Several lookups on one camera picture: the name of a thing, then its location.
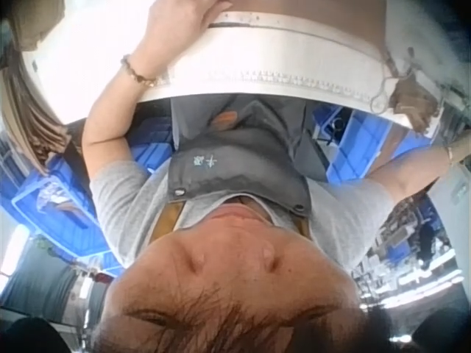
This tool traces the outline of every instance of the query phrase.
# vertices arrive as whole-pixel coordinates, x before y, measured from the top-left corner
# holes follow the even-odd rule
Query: gray apron
[[[174,109],[179,102],[172,99],[178,148],[169,166],[171,203],[219,191],[248,193],[308,217],[308,184],[294,166],[306,126],[307,101],[270,98],[274,102],[267,104],[260,96],[219,95],[216,100],[222,106],[213,102],[202,111],[193,106],[193,113],[184,114]],[[205,101],[201,96],[180,99],[187,99],[188,110],[188,100]]]

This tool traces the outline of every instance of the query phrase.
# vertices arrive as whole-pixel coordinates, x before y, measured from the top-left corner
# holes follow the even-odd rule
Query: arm
[[[450,150],[452,160],[448,150],[441,146],[404,154],[374,171],[368,178],[382,184],[395,203],[401,202],[445,175],[451,165],[469,156],[471,132],[452,143]]]
[[[231,5],[218,0],[157,0],[149,11],[146,34],[130,55],[132,69],[148,79],[159,76]],[[91,179],[106,165],[132,160],[124,136],[145,90],[121,69],[93,105],[82,136]]]

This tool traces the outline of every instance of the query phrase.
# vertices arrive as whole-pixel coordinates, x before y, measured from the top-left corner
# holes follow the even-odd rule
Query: nose
[[[272,273],[280,259],[272,242],[244,230],[206,236],[189,257],[197,274],[237,272],[253,277]]]

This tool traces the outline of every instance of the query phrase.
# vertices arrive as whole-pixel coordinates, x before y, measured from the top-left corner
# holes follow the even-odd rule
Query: gray t-shirt
[[[169,161],[153,175],[135,162],[115,162],[91,181],[99,223],[118,261],[129,267],[148,244],[167,202]],[[335,186],[308,179],[313,242],[346,271],[357,266],[394,206],[382,185],[368,179]],[[191,227],[234,196],[212,193],[186,202],[175,229]],[[276,226],[296,230],[290,216],[251,196],[272,217]]]

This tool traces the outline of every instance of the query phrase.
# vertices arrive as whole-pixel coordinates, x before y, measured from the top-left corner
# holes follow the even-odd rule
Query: hair
[[[107,340],[106,332],[95,332],[93,335],[92,352],[95,353],[364,353],[364,352],[419,352],[416,349],[402,351],[396,343],[392,343],[391,321],[386,312],[373,308],[366,314],[366,323],[347,342],[335,342],[330,327],[325,320],[296,319],[289,324],[291,338],[285,343],[283,351],[275,348],[277,335],[287,325],[270,324],[269,321],[255,323],[244,318],[239,307],[234,307],[219,322],[218,329],[211,337],[200,337],[200,329],[188,326],[167,328],[158,337],[153,338],[152,348],[131,350],[118,347]]]

